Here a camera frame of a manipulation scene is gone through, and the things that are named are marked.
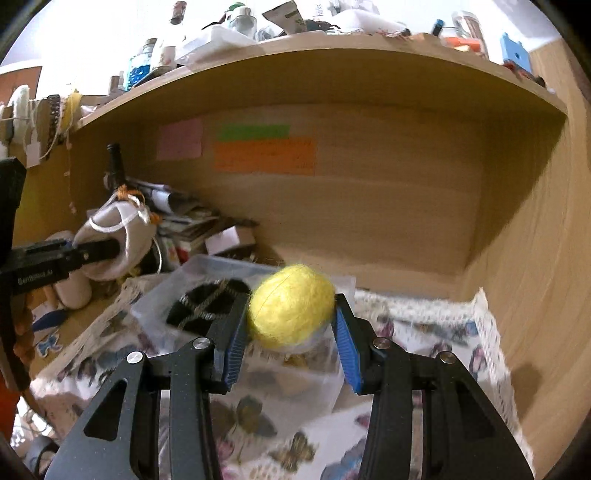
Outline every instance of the metal screw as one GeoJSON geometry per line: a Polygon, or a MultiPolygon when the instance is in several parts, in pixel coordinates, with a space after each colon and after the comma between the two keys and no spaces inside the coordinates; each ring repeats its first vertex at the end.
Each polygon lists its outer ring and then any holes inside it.
{"type": "Polygon", "coordinates": [[[195,340],[193,340],[193,348],[195,348],[197,350],[202,350],[204,348],[207,348],[211,344],[212,344],[211,340],[207,337],[199,337],[199,338],[196,338],[195,340]]]}
{"type": "Polygon", "coordinates": [[[374,339],[374,347],[379,348],[380,350],[387,350],[390,348],[390,340],[386,337],[377,337],[374,339]]]}
{"type": "Polygon", "coordinates": [[[441,352],[439,358],[444,364],[448,365],[456,363],[457,360],[457,357],[451,352],[441,352]]]}
{"type": "Polygon", "coordinates": [[[144,354],[142,352],[131,352],[128,356],[127,356],[127,363],[129,364],[137,364],[139,362],[141,362],[141,359],[144,357],[144,354]]]}

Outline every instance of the pink sticky note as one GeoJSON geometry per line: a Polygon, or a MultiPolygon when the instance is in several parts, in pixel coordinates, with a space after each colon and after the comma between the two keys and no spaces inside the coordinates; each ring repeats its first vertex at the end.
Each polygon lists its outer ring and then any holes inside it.
{"type": "Polygon", "coordinates": [[[200,118],[162,125],[158,131],[156,160],[201,157],[203,122],[200,118]]]}

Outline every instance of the white face mask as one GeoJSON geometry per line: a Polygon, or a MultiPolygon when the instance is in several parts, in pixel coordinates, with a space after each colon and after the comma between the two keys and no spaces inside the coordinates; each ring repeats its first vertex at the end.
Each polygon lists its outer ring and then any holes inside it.
{"type": "Polygon", "coordinates": [[[96,212],[74,237],[74,245],[115,238],[121,247],[113,260],[84,265],[82,273],[96,281],[109,281],[125,275],[148,253],[156,235],[150,211],[135,197],[113,202],[114,196],[96,212]]]}

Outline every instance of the orange sticky note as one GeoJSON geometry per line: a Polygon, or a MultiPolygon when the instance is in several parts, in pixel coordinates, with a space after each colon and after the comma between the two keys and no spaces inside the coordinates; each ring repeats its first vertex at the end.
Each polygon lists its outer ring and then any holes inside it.
{"type": "Polygon", "coordinates": [[[214,167],[231,173],[314,175],[316,142],[311,138],[270,138],[216,142],[214,167]]]}

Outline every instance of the jar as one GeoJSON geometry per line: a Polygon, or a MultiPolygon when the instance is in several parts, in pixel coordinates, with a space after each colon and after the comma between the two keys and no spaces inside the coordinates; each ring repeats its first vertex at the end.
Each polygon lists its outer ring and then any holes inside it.
{"type": "Polygon", "coordinates": [[[256,18],[251,15],[251,9],[248,7],[236,7],[226,14],[226,25],[231,30],[236,30],[248,38],[255,39],[256,18]]]}

